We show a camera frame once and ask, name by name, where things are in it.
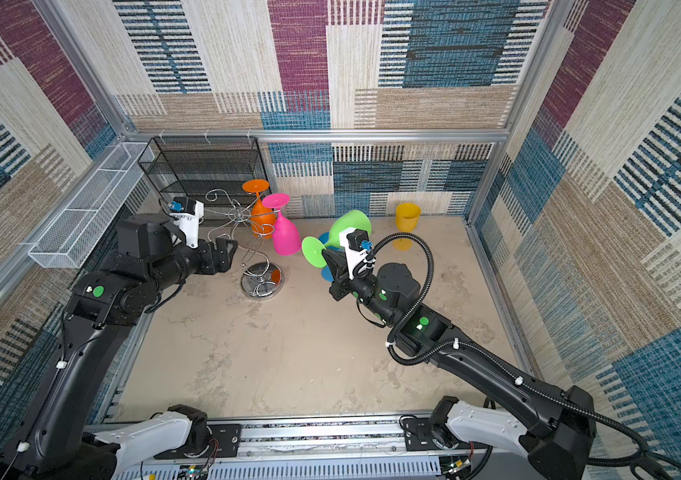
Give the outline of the green plastic wine glass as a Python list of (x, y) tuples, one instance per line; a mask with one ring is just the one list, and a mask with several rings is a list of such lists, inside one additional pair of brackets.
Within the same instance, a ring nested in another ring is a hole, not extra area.
[(340, 216), (328, 232), (328, 240), (322, 241), (316, 237), (306, 236), (302, 240), (302, 255), (308, 263), (316, 268), (324, 268), (326, 259), (322, 256), (324, 250), (346, 248), (349, 245), (347, 235), (362, 230), (366, 234), (372, 233), (372, 221), (361, 210), (351, 210)]

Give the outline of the pink plastic wine glass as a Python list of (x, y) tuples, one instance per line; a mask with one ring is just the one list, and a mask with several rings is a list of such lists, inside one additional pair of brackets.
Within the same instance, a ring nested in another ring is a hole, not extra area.
[(282, 212), (288, 205), (288, 202), (290, 202), (290, 195), (284, 193), (270, 194), (262, 200), (264, 207), (276, 212), (272, 244), (274, 244), (274, 251), (282, 256), (294, 255), (302, 247), (302, 239), (300, 239), (298, 227), (290, 219), (286, 218), (284, 212)]

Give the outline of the yellow plastic wine glass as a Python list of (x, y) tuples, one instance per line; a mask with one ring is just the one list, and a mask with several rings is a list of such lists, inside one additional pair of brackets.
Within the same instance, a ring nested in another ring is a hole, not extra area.
[[(421, 217), (421, 208), (414, 203), (402, 203), (396, 208), (396, 226), (398, 232), (412, 233), (418, 226)], [(413, 242), (407, 238), (399, 238), (394, 241), (394, 248), (399, 251), (408, 251)]]

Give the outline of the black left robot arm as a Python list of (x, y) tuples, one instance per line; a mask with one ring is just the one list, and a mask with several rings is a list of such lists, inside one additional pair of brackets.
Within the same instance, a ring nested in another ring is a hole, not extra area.
[(190, 237), (166, 214), (120, 220), (118, 247), (74, 286), (60, 342), (14, 436), (0, 450), (0, 479), (108, 479), (118, 447), (82, 441), (88, 412), (112, 360), (166, 288), (232, 267), (238, 243)]

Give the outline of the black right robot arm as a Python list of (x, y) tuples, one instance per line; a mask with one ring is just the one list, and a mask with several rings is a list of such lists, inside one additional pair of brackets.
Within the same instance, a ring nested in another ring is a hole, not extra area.
[(354, 296), (378, 316), (376, 326), (388, 329), (386, 348), (392, 360), (402, 366), (431, 364), (498, 404), (492, 410), (444, 397), (431, 419), (442, 446), (480, 442), (522, 456), (546, 479), (582, 478), (597, 433), (592, 396), (522, 372), (426, 306), (435, 262), (429, 246), (422, 248), (427, 260), (423, 283), (402, 263), (374, 270), (374, 249), (322, 248), (320, 266), (332, 272), (334, 300)]

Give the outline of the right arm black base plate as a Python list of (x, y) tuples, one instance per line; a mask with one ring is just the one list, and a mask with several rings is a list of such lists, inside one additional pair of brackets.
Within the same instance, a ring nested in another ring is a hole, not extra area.
[(451, 450), (459, 445), (459, 440), (444, 423), (406, 414), (399, 418), (399, 425), (404, 432), (407, 451)]

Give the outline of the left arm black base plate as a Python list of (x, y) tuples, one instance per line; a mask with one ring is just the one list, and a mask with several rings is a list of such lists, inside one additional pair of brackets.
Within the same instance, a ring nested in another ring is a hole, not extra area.
[(200, 446), (192, 458), (235, 458), (241, 439), (242, 424), (208, 424), (200, 430)]

